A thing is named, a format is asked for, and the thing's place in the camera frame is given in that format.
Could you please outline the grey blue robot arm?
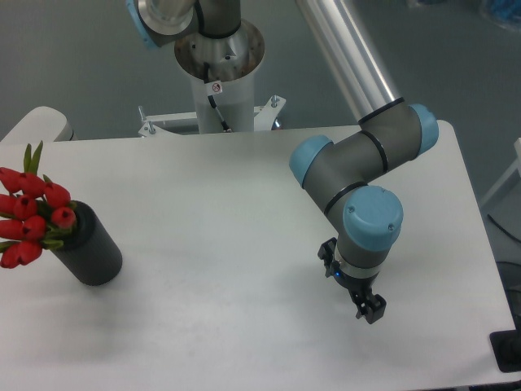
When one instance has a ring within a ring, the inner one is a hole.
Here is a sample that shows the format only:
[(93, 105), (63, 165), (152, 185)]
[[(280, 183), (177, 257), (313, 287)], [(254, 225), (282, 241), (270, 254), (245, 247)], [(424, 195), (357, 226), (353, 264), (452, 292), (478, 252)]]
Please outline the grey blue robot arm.
[[(190, 78), (202, 134), (251, 132), (252, 77), (265, 55), (258, 29), (242, 17), (238, 1), (129, 1), (146, 46), (172, 45)], [(291, 154), (300, 186), (337, 231), (318, 256), (326, 275), (346, 288), (368, 323), (383, 317), (386, 302), (372, 284), (401, 233), (403, 208), (374, 180), (431, 149), (439, 138), (435, 116), (398, 94), (366, 38), (349, 1), (300, 1), (348, 106), (358, 119), (354, 135), (333, 142), (304, 140)]]

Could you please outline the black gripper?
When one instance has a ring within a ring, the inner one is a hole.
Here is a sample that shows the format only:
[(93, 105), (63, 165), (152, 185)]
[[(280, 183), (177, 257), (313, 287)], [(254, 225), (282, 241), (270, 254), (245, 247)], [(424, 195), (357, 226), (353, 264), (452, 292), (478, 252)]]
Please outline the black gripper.
[(355, 277), (347, 272), (347, 264), (336, 251), (336, 238), (330, 238), (321, 244), (318, 250), (318, 257), (323, 261), (325, 276), (333, 277), (343, 288), (349, 290), (352, 302), (357, 307), (356, 318), (365, 318), (368, 324), (373, 324), (380, 320), (386, 309), (386, 301), (379, 294), (367, 296), (367, 289), (370, 289), (376, 280), (377, 274), (372, 276)]

